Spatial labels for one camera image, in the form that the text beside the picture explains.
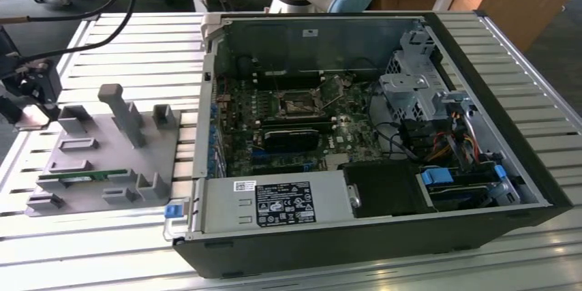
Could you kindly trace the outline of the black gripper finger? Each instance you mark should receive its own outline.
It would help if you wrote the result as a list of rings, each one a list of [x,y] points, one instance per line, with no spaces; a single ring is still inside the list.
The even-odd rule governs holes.
[[[10,124],[18,124],[23,116],[23,111],[6,96],[0,97],[0,112]]]
[[[58,106],[58,103],[50,100],[39,101],[39,109],[43,112],[44,116],[50,119],[50,121],[56,121],[59,119],[60,108]]]

